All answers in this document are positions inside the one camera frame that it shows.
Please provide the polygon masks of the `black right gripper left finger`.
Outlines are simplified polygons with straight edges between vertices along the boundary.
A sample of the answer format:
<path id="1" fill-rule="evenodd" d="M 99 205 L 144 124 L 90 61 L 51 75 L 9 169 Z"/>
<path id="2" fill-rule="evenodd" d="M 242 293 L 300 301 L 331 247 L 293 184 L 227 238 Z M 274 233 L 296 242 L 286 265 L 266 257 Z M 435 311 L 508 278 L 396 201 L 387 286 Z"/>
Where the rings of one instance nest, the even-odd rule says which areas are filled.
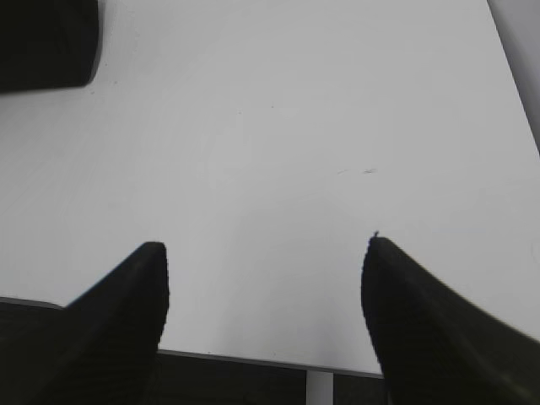
<path id="1" fill-rule="evenodd" d="M 139 404 L 170 303 L 165 245 L 145 242 L 65 307 L 1 299 L 3 404 Z"/>

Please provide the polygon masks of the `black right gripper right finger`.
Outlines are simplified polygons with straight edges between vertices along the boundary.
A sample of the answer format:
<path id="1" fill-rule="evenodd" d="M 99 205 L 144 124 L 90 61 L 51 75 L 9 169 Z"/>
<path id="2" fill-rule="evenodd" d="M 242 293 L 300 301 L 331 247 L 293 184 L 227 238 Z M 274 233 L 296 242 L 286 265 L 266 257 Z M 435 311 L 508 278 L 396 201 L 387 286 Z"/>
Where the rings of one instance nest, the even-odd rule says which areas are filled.
<path id="1" fill-rule="evenodd" d="M 537 404 L 539 342 L 450 289 L 373 235 L 361 307 L 395 404 Z"/>

